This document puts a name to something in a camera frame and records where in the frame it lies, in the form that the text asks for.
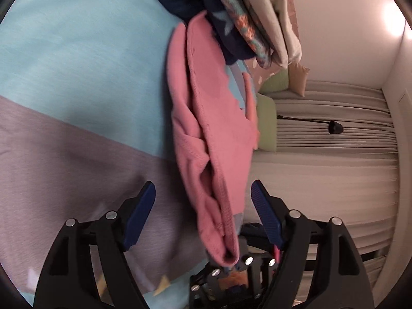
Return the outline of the person's right hand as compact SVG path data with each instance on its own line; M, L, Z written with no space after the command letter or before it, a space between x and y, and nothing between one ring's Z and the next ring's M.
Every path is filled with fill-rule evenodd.
M222 291L234 286L248 287L247 271L232 271L228 276L220 278L218 284Z

